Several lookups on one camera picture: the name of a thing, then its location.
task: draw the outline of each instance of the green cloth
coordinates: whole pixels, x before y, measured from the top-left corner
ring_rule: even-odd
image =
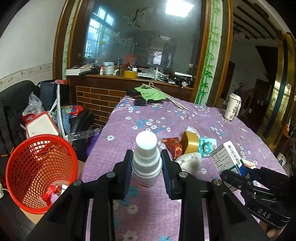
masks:
[[[143,87],[136,87],[135,90],[139,91],[141,93],[141,96],[144,98],[144,100],[165,100],[167,97],[164,93],[152,89],[152,88],[143,88]]]

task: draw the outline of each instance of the barcode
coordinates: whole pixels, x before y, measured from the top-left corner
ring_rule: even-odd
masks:
[[[231,146],[231,145],[228,145],[228,147],[229,147],[229,149],[231,150],[231,154],[232,154],[233,157],[235,158],[236,162],[239,163],[239,160],[238,160],[236,154],[234,153],[232,146]]]

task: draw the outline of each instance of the ceiling beam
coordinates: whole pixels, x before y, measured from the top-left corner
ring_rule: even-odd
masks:
[[[236,25],[236,27],[240,27],[240,28],[246,30],[249,34],[251,34],[254,37],[254,39],[257,39],[257,37],[249,29],[245,28],[243,25],[241,25],[235,21],[233,21],[233,23]]]
[[[235,31],[239,32],[239,33],[243,33],[241,30],[239,30],[238,28],[233,28]]]
[[[253,18],[250,14],[248,14],[245,10],[243,10],[241,7],[237,7],[238,10],[240,10],[243,14],[245,14],[246,16],[248,16],[250,19],[252,19],[255,23],[257,23],[259,26],[261,26],[272,39],[275,39],[274,36],[267,30],[267,28],[260,23],[258,20],[256,20],[255,18]]]
[[[278,34],[278,29],[269,21],[269,19],[258,9],[256,8],[252,3],[250,3],[248,0],[242,0],[246,5],[248,5],[250,8],[252,8],[257,14],[259,14],[265,22],[268,23],[268,25],[273,29],[273,31]]]
[[[238,20],[242,21],[243,23],[245,23],[246,25],[250,26],[252,29],[254,29],[257,33],[259,33],[261,35],[261,37],[263,39],[265,39],[265,36],[256,28],[254,27],[252,24],[248,23],[246,20],[242,19],[240,16],[236,15],[235,13],[233,13],[233,16],[235,16]]]

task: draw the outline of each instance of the purple floral tablecloth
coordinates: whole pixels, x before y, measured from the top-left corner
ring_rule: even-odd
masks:
[[[133,101],[122,99],[91,151],[81,173],[81,180],[93,181],[112,171],[115,163],[124,159],[127,149],[135,149],[139,132],[154,132],[158,138],[157,146],[161,150],[166,148],[161,139],[181,139],[188,126],[194,127],[201,137],[216,138],[217,146],[231,140],[240,156],[256,164],[257,168],[267,167],[285,173],[269,148],[238,118],[230,122],[223,118],[224,110],[180,102],[189,110],[181,110],[172,102],[164,102],[162,107],[138,107],[133,105]],[[210,157],[203,158],[196,177],[212,181],[218,176]],[[234,193],[243,202],[239,192]],[[91,204],[92,202],[89,208],[86,240],[89,240]],[[180,211],[181,201],[171,201],[168,198],[162,175],[152,188],[140,187],[132,176],[127,197],[123,201],[114,200],[116,240],[178,240]],[[207,227],[205,239],[208,240]]]

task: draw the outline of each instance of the basket rim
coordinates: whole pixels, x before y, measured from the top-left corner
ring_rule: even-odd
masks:
[[[50,204],[49,206],[47,207],[42,207],[42,208],[31,208],[31,207],[27,207],[25,206],[24,204],[22,204],[21,202],[19,202],[17,200],[17,198],[14,196],[13,192],[11,191],[11,188],[10,188],[10,185],[9,185],[9,178],[8,178],[8,175],[9,175],[9,166],[11,164],[11,162],[13,162],[12,159],[14,159],[14,156],[16,155],[16,153],[19,153],[20,151],[22,151],[25,147],[27,147],[27,143],[28,142],[38,142],[38,141],[44,141],[44,138],[48,138],[50,140],[53,140],[53,141],[56,141],[56,142],[61,142],[62,144],[64,144],[71,156],[72,156],[72,162],[73,162],[73,172],[72,172],[72,175],[71,175],[71,179],[69,180],[69,185],[71,185],[72,182],[74,182],[76,179],[77,179],[77,175],[78,175],[78,159],[77,159],[77,155],[73,149],[73,147],[70,145],[69,142],[67,142],[65,139],[61,138],[60,136],[56,136],[56,135],[52,135],[52,134],[41,134],[41,135],[36,135],[36,136],[33,136],[33,137],[30,137],[26,140],[24,140],[22,143],[20,143],[14,150],[13,152],[11,153],[9,159],[8,159],[8,162],[7,162],[7,165],[6,165],[6,170],[5,170],[5,179],[6,179],[6,185],[7,185],[7,189],[9,191],[9,194],[12,198],[12,200],[16,203],[16,205],[18,205],[21,209],[23,209],[24,211],[28,212],[28,213],[32,213],[32,214],[45,214],[46,211],[52,206],[52,204]]]

